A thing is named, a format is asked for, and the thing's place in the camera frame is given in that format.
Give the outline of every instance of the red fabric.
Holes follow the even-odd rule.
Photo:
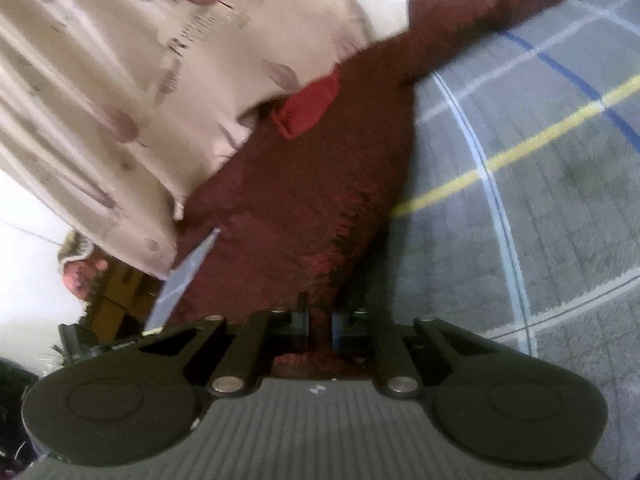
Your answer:
[[[263,117],[186,203],[177,262],[213,228],[222,232],[170,323],[207,314],[242,321],[295,306],[302,291],[310,306],[331,307],[404,183],[412,82],[484,34],[560,1],[411,0],[408,31],[357,53],[337,77]]]
[[[289,97],[282,108],[271,112],[271,120],[285,139],[295,139],[318,124],[339,88],[338,68],[335,68],[328,76],[309,83]]]

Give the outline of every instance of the silver bolt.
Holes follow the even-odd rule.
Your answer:
[[[418,381],[411,377],[393,377],[386,382],[386,386],[396,394],[410,394],[418,389]]]
[[[221,394],[234,394],[244,387],[244,381],[240,377],[218,377],[211,383],[211,387]]]

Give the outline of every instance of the curtain fold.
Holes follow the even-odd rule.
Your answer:
[[[165,277],[175,203],[252,107],[366,43],[353,0],[0,0],[0,170]]]

